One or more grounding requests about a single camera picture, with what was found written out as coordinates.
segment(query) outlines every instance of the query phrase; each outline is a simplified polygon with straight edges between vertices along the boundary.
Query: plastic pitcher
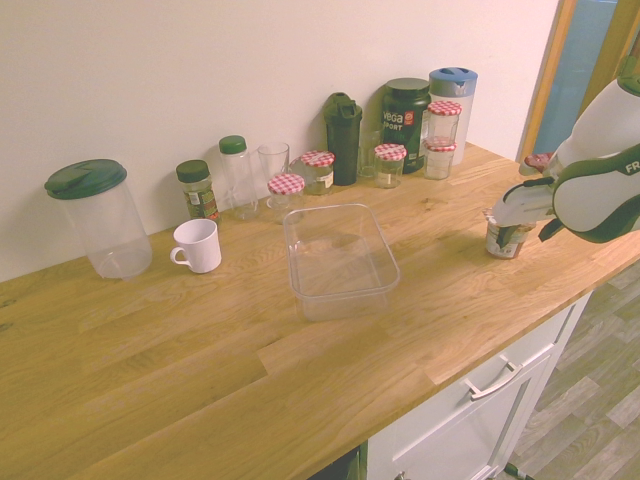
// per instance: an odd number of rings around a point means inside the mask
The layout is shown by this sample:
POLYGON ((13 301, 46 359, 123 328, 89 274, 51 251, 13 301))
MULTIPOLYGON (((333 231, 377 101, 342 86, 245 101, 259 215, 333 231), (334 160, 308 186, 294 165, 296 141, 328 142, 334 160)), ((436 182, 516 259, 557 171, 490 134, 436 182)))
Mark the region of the plastic pitcher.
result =
POLYGON ((104 278, 131 278, 151 263, 151 245, 114 160, 87 160, 55 172, 44 188, 60 200, 89 261, 104 278))

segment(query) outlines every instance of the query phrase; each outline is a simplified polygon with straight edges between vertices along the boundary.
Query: plastic bottle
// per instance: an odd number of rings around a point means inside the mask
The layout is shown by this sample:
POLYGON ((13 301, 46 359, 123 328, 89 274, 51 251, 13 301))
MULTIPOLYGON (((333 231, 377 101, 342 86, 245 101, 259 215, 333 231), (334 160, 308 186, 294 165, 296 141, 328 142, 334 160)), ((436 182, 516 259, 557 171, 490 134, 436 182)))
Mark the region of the plastic bottle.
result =
POLYGON ((258 197, 247 144, 240 135, 230 135, 220 140, 219 147, 233 214, 241 220, 253 218, 258 215, 258 197))
POLYGON ((358 145, 362 108, 346 93, 334 93, 324 107, 327 147, 336 156, 333 183, 353 185, 358 176, 358 145))

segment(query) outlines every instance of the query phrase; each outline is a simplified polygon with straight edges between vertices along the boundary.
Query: small jar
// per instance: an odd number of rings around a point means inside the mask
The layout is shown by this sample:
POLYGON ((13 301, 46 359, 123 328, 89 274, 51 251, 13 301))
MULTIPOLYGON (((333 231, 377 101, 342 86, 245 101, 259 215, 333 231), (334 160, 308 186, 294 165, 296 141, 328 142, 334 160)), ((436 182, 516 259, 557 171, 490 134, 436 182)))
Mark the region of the small jar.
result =
POLYGON ((309 195, 327 195, 331 193, 333 185, 333 162, 336 157, 331 152, 312 150, 300 157, 304 163, 308 179, 310 180, 304 187, 305 193, 309 195))
POLYGON ((407 149, 396 143, 383 143, 373 151, 375 154, 373 170, 376 185, 380 188, 395 188, 400 185, 407 149))
POLYGON ((424 178, 430 180, 444 180, 451 173, 451 163, 456 153, 457 145, 437 146, 425 142, 427 152, 426 166, 424 168, 424 178))
POLYGON ((208 218, 220 222, 220 212, 211 189, 209 166, 204 160, 188 160, 176 167, 191 218, 208 218))
POLYGON ((462 113, 459 103, 449 100, 440 100, 430 103, 427 107, 429 112, 429 129, 426 141, 430 145, 451 145, 456 140, 458 130, 458 119, 462 113))
POLYGON ((501 227, 496 223, 490 208, 483 211, 487 219, 486 249, 493 257, 502 260, 512 260, 520 254, 529 232, 536 226, 535 223, 525 223, 512 227, 501 227))
POLYGON ((278 223, 291 211, 304 206, 304 178, 295 173, 280 173, 269 180, 270 207, 278 223))

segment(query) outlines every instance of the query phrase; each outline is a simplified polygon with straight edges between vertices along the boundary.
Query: green cap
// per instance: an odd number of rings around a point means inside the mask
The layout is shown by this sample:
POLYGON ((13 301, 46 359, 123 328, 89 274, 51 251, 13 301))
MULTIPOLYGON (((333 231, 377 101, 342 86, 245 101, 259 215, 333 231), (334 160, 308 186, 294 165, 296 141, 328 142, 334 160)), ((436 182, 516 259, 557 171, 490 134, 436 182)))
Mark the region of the green cap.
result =
POLYGON ((44 188, 59 200, 87 198, 106 192, 127 178, 127 171, 115 160, 86 160, 58 170, 44 188))
POLYGON ((362 108, 346 93, 338 92, 329 97, 323 109, 324 121, 333 125, 351 125, 362 120, 362 108))
POLYGON ((187 160, 176 167, 178 180, 182 183, 193 183, 209 176, 209 167, 204 160, 187 160))
POLYGON ((385 86, 400 97, 424 96, 429 93, 429 82, 421 78, 394 78, 385 86))
POLYGON ((229 135, 224 137, 218 143, 220 151, 226 155, 234 155, 236 153, 244 152, 247 149, 247 143, 244 141, 244 137, 240 135, 229 135))

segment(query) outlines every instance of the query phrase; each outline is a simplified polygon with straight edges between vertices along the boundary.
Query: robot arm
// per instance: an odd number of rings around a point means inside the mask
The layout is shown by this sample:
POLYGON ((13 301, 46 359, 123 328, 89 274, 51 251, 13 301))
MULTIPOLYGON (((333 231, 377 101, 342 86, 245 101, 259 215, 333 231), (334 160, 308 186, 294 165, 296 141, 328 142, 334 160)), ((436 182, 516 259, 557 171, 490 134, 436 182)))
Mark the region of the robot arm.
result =
POLYGON ((542 173, 510 188, 492 209, 507 229, 552 220, 590 242, 607 242, 640 229, 640 35, 616 80, 598 94, 548 164, 522 165, 521 174, 542 173))
POLYGON ((555 182, 553 210, 579 237, 604 243, 640 228, 640 144, 612 157, 583 160, 555 182))

